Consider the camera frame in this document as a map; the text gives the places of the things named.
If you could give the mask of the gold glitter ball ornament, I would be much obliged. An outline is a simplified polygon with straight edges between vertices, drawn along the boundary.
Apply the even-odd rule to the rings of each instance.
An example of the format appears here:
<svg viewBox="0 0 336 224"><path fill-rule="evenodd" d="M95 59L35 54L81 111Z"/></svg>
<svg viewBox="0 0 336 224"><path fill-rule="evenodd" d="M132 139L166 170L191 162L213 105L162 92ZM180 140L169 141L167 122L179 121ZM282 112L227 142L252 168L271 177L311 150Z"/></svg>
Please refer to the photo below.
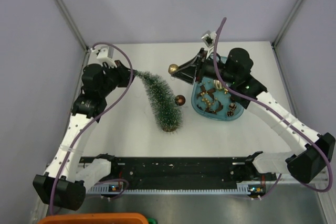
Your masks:
<svg viewBox="0 0 336 224"><path fill-rule="evenodd" d="M169 68L168 68L168 73L170 75L174 74L175 72L177 72L179 69L179 66L177 64L171 64L169 65Z"/></svg>

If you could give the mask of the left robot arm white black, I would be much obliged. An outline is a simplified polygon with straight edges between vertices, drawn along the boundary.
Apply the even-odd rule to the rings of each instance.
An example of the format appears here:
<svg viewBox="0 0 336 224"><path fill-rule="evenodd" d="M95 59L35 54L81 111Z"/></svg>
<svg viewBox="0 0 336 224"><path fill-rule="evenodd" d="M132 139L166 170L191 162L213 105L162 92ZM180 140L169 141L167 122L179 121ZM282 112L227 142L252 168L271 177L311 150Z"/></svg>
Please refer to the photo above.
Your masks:
<svg viewBox="0 0 336 224"><path fill-rule="evenodd" d="M65 136L44 173L33 180L37 195L50 210L55 206L78 210L99 180L117 178L119 168L109 154L99 154L82 170L78 166L92 130L110 110L107 96L115 88L128 89L132 78L132 70L119 60L84 67L80 94L72 106Z"/></svg>

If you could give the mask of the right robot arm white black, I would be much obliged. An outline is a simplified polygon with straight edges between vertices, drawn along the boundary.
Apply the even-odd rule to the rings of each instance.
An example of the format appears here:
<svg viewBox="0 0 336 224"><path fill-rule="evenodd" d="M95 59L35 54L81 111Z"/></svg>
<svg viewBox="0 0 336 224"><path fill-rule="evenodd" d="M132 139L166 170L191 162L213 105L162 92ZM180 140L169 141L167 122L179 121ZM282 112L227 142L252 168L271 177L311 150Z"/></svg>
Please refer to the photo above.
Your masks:
<svg viewBox="0 0 336 224"><path fill-rule="evenodd" d="M289 174L298 182L310 183L324 168L332 178L330 162L335 138L303 124L282 107L267 88L251 75L253 66L249 53L243 48L232 49L226 61L211 57L201 48L190 61L169 67L169 74L189 84L200 83L204 78L227 83L234 102L264 121L289 146L289 152L253 155L245 166L245 174L252 180L264 173Z"/></svg>

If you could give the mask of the small green christmas tree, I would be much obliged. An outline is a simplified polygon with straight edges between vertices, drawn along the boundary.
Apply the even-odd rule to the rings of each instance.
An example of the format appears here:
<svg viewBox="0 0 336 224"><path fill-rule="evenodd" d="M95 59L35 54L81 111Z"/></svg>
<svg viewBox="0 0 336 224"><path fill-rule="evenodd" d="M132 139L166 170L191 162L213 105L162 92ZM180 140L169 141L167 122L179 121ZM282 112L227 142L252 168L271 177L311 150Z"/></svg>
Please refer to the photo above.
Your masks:
<svg viewBox="0 0 336 224"><path fill-rule="evenodd" d="M182 111L168 82L160 75L136 70L134 74L144 85L146 95L159 129L174 132L182 125Z"/></svg>

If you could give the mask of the dark red ball ornament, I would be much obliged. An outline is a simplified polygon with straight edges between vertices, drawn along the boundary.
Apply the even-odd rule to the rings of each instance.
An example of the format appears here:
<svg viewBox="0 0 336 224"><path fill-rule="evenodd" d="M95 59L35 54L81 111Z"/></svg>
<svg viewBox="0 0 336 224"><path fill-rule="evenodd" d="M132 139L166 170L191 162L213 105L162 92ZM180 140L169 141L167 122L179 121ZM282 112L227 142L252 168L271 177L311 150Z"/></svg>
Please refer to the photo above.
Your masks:
<svg viewBox="0 0 336 224"><path fill-rule="evenodd" d="M186 102L185 96L183 96L183 95L177 95L175 97L175 103L176 103L176 105L183 106L185 104L185 102Z"/></svg>

